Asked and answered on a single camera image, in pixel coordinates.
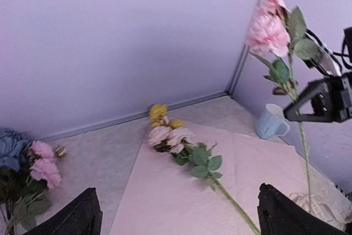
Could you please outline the yellow fake flower stem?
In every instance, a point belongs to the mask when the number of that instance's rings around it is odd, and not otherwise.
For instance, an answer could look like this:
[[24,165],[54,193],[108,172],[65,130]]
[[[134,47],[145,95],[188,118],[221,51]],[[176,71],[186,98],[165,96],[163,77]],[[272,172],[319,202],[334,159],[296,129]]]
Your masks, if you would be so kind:
[[151,128],[155,129],[160,126],[170,127],[172,129],[181,128],[184,122],[181,119],[170,119],[167,116],[168,106],[162,104],[154,104],[149,111],[149,120]]

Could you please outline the light blue mug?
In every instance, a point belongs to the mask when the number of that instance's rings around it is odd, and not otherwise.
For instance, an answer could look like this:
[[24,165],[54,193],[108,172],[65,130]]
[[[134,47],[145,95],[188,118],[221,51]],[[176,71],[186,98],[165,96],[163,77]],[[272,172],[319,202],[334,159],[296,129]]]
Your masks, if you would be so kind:
[[272,103],[266,104],[257,122],[256,134],[267,140],[275,136],[285,136],[289,131],[290,125],[284,117],[283,109]]

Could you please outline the beige printed ribbon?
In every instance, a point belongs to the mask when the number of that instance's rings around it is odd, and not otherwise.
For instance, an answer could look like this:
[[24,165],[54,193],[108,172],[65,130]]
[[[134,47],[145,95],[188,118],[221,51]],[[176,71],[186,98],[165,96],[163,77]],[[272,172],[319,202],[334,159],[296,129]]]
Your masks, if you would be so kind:
[[351,213],[343,216],[342,213],[325,203],[319,195],[314,194],[311,198],[311,203],[309,203],[308,194],[293,193],[289,195],[289,198],[299,207],[331,226],[345,226],[351,223]]

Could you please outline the pink fake rose stem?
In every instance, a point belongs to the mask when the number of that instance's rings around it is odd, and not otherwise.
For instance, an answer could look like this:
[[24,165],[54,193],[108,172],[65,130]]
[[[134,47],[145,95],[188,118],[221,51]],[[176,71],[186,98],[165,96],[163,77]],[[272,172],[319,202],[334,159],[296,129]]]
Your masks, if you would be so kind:
[[251,19],[246,44],[250,54],[268,67],[270,81],[296,102],[292,45],[298,37],[289,34],[289,13],[283,0],[262,0]]

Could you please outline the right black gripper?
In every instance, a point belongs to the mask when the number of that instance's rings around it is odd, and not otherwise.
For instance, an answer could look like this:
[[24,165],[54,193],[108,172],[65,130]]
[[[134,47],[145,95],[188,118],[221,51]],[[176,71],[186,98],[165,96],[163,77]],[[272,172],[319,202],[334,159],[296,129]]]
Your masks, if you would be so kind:
[[[329,55],[331,66],[328,69],[334,76],[331,91],[329,92],[326,79],[309,82],[294,102],[284,109],[287,120],[342,123],[351,119],[351,27],[344,29],[341,52],[330,52]],[[301,112],[301,108],[307,103],[311,104],[312,113]]]

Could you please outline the pink wrapping paper sheet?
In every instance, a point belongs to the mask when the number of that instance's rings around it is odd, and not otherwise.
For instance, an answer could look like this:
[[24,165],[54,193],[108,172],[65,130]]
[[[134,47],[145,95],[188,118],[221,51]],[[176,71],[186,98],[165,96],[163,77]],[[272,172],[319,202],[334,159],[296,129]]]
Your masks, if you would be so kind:
[[[189,122],[186,127],[197,142],[214,146],[213,153],[221,155],[220,182],[254,223],[262,183],[286,196],[307,192],[293,146]],[[251,234],[251,229],[219,190],[143,143],[111,234]]]

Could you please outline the pale pink fake flower stem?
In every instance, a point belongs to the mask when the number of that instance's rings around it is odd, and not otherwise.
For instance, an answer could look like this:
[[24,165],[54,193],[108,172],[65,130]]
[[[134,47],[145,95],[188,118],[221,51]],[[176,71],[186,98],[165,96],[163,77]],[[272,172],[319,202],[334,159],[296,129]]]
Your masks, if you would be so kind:
[[147,145],[156,152],[168,153],[179,166],[190,166],[190,175],[197,179],[207,180],[212,190],[219,190],[226,200],[235,208],[254,234],[260,234],[260,229],[245,212],[245,210],[228,193],[220,183],[222,174],[218,171],[222,166],[221,155],[213,155],[214,146],[207,147],[205,143],[194,142],[195,134],[188,128],[172,129],[160,126],[151,129],[147,136]]

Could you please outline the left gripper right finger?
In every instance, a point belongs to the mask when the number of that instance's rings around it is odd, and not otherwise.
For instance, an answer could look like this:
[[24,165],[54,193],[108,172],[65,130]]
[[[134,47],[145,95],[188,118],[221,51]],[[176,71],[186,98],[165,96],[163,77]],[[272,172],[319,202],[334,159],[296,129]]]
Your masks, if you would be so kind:
[[314,217],[270,184],[261,184],[257,207],[262,235],[346,234]]

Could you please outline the blue fake flower bunch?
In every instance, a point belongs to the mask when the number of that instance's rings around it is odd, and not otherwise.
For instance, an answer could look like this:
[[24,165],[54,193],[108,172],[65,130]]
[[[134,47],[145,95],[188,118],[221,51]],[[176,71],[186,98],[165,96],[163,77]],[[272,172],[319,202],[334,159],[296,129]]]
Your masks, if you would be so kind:
[[25,163],[24,151],[33,139],[26,133],[1,127],[1,204],[5,205],[7,219],[10,219],[15,202],[16,177]]

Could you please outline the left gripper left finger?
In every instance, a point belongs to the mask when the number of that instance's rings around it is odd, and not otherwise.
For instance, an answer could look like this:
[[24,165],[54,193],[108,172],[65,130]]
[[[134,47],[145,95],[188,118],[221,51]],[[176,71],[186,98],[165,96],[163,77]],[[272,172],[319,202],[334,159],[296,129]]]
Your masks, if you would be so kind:
[[58,213],[25,235],[100,235],[103,212],[96,188],[87,188]]

